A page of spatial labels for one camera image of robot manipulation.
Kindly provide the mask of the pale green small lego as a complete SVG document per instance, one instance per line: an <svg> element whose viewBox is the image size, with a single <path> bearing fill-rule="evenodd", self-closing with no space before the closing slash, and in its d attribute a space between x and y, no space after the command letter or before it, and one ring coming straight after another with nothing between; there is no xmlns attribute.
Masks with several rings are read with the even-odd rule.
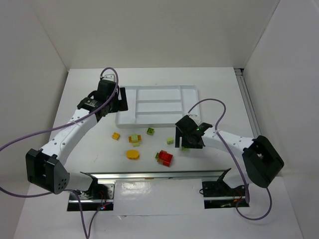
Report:
<svg viewBox="0 0 319 239"><path fill-rule="evenodd" d="M167 143L168 145L173 144L173 143L174 143L174 138L173 138L173 137L167 138L167 139L166 139L166 143Z"/></svg>

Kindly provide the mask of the red and green lego stack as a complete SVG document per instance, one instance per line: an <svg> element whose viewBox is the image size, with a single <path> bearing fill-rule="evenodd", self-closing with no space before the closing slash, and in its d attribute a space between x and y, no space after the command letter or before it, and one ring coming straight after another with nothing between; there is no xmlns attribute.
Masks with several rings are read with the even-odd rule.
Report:
<svg viewBox="0 0 319 239"><path fill-rule="evenodd" d="M166 151L161 150L160 152L156 153L155 159L157 163L164 165L166 167L170 167L172 163L173 155Z"/></svg>

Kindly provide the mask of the dark green lego brick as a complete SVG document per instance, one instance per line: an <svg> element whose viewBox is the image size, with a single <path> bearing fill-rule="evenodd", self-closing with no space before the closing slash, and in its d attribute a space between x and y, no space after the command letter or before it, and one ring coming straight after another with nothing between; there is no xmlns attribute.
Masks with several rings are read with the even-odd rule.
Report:
<svg viewBox="0 0 319 239"><path fill-rule="evenodd" d="M155 129L154 129L154 128L149 127L149 128L147 129L147 135L154 135L154 132L155 132Z"/></svg>

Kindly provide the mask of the small yellow lego brick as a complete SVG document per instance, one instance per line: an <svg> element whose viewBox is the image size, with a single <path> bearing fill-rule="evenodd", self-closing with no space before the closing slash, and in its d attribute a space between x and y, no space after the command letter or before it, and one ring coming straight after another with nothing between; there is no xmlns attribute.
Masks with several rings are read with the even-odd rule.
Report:
<svg viewBox="0 0 319 239"><path fill-rule="evenodd" d="M119 133L114 132L114 133L112 134L112 139L114 139L114 140L119 140L119 138L120 138L120 134L119 134Z"/></svg>

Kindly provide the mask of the yellow oval lego piece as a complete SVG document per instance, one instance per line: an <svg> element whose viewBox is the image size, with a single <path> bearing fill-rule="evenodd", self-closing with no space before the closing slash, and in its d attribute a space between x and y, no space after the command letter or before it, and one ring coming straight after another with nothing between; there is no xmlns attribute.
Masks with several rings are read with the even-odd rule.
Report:
<svg viewBox="0 0 319 239"><path fill-rule="evenodd" d="M140 157L140 153L137 150L128 150L126 156L129 160L137 160Z"/></svg>

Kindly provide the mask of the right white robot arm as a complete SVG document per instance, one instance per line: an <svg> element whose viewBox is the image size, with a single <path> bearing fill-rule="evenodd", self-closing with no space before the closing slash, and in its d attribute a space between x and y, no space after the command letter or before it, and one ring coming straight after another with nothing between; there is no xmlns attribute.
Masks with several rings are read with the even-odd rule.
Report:
<svg viewBox="0 0 319 239"><path fill-rule="evenodd" d="M238 170L239 176L233 175L225 180L230 188L238 187L243 179L247 184L268 188L284 167L281 156L262 135L257 138L238 136L205 122L197 125L189 116L184 116L175 124L176 148L202 149L206 146L243 160L245 168Z"/></svg>

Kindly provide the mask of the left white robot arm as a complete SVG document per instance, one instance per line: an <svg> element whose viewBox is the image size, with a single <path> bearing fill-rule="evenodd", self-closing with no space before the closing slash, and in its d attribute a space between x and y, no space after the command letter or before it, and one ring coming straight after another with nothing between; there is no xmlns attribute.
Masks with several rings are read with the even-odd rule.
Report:
<svg viewBox="0 0 319 239"><path fill-rule="evenodd" d="M65 190L91 193L98 180L88 173L69 173L64 165L83 136L107 114L128 110L126 89L116 82L100 80L98 88L82 99L69 121L41 149L26 154L27 179L53 194Z"/></svg>

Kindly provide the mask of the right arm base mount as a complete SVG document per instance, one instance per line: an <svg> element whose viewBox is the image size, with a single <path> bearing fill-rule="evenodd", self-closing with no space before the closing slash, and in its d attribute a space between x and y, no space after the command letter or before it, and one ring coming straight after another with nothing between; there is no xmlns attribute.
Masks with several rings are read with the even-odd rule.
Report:
<svg viewBox="0 0 319 239"><path fill-rule="evenodd" d="M221 181L203 181L199 193L204 198L205 209L224 209L249 207L245 201L245 187L238 186L234 189Z"/></svg>

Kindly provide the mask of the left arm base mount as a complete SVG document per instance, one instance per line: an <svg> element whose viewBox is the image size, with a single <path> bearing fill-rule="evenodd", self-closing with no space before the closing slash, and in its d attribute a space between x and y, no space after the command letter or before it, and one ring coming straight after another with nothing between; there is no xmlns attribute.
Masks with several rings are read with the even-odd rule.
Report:
<svg viewBox="0 0 319 239"><path fill-rule="evenodd" d="M114 209L115 181L101 181L92 193L77 192L82 211L112 211Z"/></svg>

